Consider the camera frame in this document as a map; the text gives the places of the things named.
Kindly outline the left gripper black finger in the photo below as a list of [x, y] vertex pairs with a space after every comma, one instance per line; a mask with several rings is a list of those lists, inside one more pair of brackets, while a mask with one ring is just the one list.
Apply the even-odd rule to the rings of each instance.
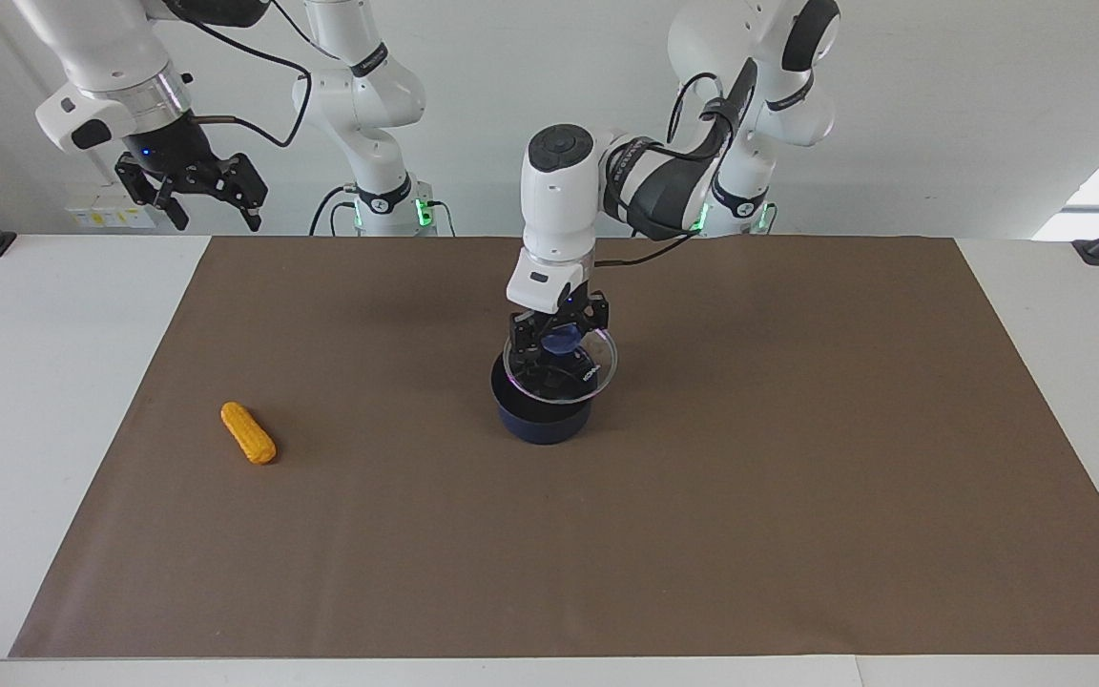
[[509, 322], [509, 375], [528, 377], [540, 368], [550, 319], [511, 319]]
[[598, 336], [607, 330], [610, 310], [606, 296], [587, 296], [580, 302], [576, 318], [576, 355], [591, 356]]

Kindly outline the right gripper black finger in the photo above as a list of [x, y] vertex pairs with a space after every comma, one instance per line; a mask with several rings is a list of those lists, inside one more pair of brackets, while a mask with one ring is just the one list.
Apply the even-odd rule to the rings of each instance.
[[160, 176], [158, 186], [149, 177], [147, 170], [135, 160], [131, 153], [122, 153], [114, 165], [118, 181], [135, 204], [145, 204], [160, 210], [177, 231], [186, 231], [189, 217], [184, 204], [173, 196], [174, 180], [169, 176]]
[[269, 195], [269, 187], [245, 154], [235, 154], [217, 160], [214, 199], [235, 207], [247, 223], [249, 232], [260, 231], [260, 208]]

